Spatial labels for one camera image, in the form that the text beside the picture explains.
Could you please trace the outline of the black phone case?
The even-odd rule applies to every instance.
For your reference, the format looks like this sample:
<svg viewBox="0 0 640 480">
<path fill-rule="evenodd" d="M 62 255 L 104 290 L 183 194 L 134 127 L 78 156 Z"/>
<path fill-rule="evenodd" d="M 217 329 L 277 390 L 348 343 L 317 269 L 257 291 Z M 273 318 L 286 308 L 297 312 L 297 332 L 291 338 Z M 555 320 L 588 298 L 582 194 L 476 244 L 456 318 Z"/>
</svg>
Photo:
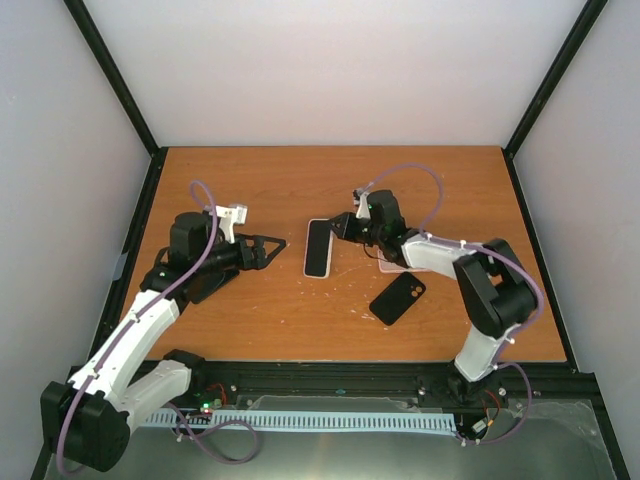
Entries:
<svg viewBox="0 0 640 480">
<path fill-rule="evenodd" d="M 426 285 L 410 272 L 399 274 L 373 301 L 369 311 L 385 326 L 394 325 L 426 292 Z"/>
</svg>

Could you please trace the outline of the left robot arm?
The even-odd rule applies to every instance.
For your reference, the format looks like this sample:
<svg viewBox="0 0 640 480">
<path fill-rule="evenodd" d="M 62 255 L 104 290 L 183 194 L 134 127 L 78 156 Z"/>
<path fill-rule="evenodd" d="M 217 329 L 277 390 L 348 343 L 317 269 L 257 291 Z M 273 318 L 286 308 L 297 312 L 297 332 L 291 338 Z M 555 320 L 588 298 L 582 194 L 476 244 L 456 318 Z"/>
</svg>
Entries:
<svg viewBox="0 0 640 480">
<path fill-rule="evenodd" d="M 199 304 L 240 272 L 262 270 L 286 247 L 285 240 L 237 234 L 243 205 L 176 216 L 169 244 L 121 322 L 97 352 L 66 383 L 52 382 L 41 395 L 44 439 L 60 473 L 113 468 L 133 433 L 157 410 L 181 397 L 201 400 L 208 378 L 202 357 L 171 351 L 140 379 L 134 376 L 151 348 L 191 304 Z"/>
</svg>

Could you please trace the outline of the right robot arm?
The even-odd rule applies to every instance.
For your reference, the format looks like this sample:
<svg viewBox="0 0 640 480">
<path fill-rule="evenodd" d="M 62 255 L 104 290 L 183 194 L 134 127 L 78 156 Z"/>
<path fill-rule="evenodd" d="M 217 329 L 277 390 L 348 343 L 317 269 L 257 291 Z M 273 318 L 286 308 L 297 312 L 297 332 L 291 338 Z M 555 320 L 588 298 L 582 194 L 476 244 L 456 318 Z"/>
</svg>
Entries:
<svg viewBox="0 0 640 480">
<path fill-rule="evenodd" d="M 505 343 L 544 309 L 541 288 L 522 267 L 508 242 L 442 238 L 406 225 L 389 190 L 354 192 L 354 212 L 329 220 L 341 240 L 376 247 L 385 261 L 455 280 L 471 327 L 454 359 L 458 373 L 478 382 L 498 369 Z"/>
</svg>

